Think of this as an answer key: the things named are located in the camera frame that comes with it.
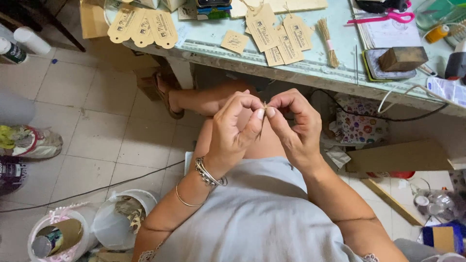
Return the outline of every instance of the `fingernail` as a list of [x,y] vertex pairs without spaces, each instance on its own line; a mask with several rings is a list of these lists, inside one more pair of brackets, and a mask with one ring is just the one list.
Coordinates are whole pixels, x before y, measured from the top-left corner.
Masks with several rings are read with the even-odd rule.
[[257,110],[257,118],[260,120],[264,119],[265,110],[263,108]]
[[275,115],[275,108],[274,107],[267,107],[267,117],[274,117]]

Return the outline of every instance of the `white bottle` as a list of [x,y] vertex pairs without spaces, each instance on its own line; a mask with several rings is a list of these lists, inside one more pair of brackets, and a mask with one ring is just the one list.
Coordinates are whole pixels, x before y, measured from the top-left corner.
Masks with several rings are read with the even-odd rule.
[[5,37],[0,37],[0,55],[13,64],[22,63],[27,59],[26,52]]
[[29,27],[20,27],[15,30],[13,37],[25,49],[29,49],[36,55],[45,55],[52,48],[40,36]]

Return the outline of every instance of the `foot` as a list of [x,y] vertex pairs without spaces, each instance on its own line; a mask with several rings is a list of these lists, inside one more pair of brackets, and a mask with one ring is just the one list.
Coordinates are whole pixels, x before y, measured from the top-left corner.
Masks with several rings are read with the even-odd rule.
[[168,92],[168,104],[170,105],[170,110],[175,113],[181,112],[183,110],[178,106],[174,92],[176,90],[163,80],[161,72],[157,73],[157,87],[164,94]]

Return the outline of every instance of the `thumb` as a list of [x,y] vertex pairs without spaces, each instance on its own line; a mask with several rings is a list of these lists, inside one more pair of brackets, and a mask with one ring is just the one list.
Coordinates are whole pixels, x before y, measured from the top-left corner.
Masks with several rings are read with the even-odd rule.
[[290,140],[295,135],[295,132],[291,130],[287,120],[278,109],[267,107],[266,114],[272,130],[282,142],[284,139]]
[[265,111],[263,108],[254,111],[243,131],[241,131],[239,134],[239,141],[242,143],[242,145],[240,145],[241,147],[249,146],[256,140],[257,136],[262,130],[262,120],[264,117]]

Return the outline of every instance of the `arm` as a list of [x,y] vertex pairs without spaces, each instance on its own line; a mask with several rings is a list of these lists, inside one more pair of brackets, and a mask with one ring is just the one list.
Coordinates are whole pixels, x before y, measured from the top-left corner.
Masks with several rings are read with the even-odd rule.
[[[250,108],[254,113],[240,132],[236,124],[243,108]],[[261,131],[263,118],[264,109],[260,99],[249,95],[246,91],[236,92],[214,116],[210,149],[204,157],[204,167],[213,178],[219,180],[243,158],[246,149]],[[196,170],[190,171],[178,184],[180,198],[190,205],[198,205],[206,201],[211,189],[202,181]],[[143,252],[156,250],[200,207],[183,204],[178,199],[176,189],[173,188],[142,223],[136,236],[131,261],[138,262]]]
[[[285,107],[295,113],[293,128],[277,109]],[[270,100],[266,113],[288,160],[303,175],[309,201],[340,228],[345,244],[361,257],[373,253],[381,262],[407,261],[371,207],[333,172],[320,155],[321,118],[306,98],[296,89],[288,90]]]

